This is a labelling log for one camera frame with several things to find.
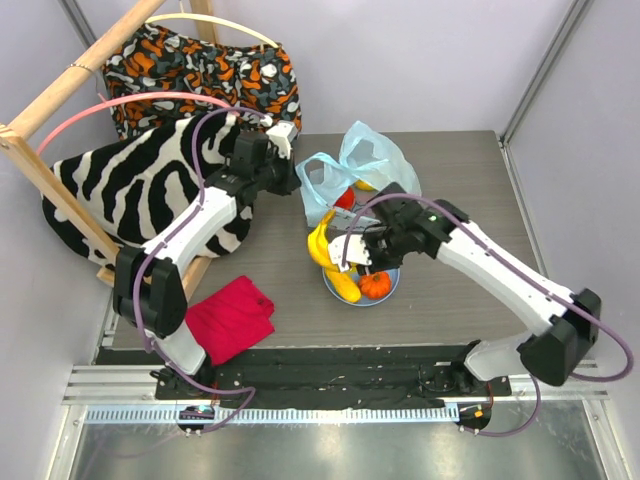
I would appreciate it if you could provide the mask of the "red fake tomato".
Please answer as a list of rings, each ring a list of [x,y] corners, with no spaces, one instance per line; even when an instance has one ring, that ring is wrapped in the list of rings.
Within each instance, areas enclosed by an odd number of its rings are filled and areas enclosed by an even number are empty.
[[[335,201],[334,207],[344,210],[351,210],[356,203],[355,192],[351,187],[348,187],[344,193]]]

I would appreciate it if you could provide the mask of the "orange fake pumpkin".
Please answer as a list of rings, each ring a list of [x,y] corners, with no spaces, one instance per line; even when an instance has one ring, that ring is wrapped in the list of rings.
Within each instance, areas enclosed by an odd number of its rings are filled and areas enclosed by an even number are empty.
[[[387,272],[363,275],[358,280],[360,292],[371,300],[387,296],[392,290],[392,280]]]

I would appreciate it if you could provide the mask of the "light blue printed plastic bag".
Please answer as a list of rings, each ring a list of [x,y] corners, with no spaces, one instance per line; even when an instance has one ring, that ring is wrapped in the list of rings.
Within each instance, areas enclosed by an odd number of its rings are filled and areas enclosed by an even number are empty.
[[[348,188],[362,181],[375,191],[391,183],[422,193],[419,178],[400,148],[361,121],[344,134],[337,158],[318,152],[296,167],[307,226],[314,228]]]

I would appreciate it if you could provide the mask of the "yellow fake lemon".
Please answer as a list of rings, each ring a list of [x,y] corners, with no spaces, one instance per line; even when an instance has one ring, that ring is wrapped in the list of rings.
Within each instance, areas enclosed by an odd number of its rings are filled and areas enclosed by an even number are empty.
[[[324,269],[323,273],[329,287],[339,298],[351,304],[357,303],[361,300],[361,291],[357,283],[354,281],[351,272],[339,272]]]

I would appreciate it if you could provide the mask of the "yellow fake banana bunch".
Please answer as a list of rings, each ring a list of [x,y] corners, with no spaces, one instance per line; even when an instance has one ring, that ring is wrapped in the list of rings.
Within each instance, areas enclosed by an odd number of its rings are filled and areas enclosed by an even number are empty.
[[[326,238],[326,230],[335,216],[336,211],[330,209],[326,212],[322,220],[315,229],[307,236],[307,249],[312,260],[322,268],[333,272],[355,272],[356,265],[350,264],[344,269],[339,268],[331,262],[329,255],[329,242]]]

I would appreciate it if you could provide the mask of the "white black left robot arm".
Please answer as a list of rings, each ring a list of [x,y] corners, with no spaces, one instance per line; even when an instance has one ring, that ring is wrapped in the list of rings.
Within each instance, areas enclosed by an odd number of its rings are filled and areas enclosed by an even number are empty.
[[[180,371],[179,388],[190,398],[205,397],[213,385],[203,368],[207,354],[185,321],[188,301],[182,279],[192,260],[222,227],[260,191],[289,195],[301,185],[292,142],[297,127],[281,121],[266,132],[244,131],[232,154],[204,181],[204,194],[165,230],[141,247],[126,246],[116,257],[113,309],[152,348]]]

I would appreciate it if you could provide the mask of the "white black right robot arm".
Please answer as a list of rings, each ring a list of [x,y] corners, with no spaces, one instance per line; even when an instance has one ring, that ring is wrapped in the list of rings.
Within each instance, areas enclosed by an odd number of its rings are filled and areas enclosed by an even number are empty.
[[[372,211],[380,231],[367,231],[367,271],[397,268],[409,253],[424,253],[466,275],[492,294],[526,327],[501,340],[472,342],[451,371],[457,391],[472,395],[488,380],[529,373],[561,386],[589,352],[599,329],[575,313],[598,318],[602,302],[588,288],[575,293],[520,262],[493,242],[468,215],[446,200],[435,208],[407,199],[396,182],[375,195]]]

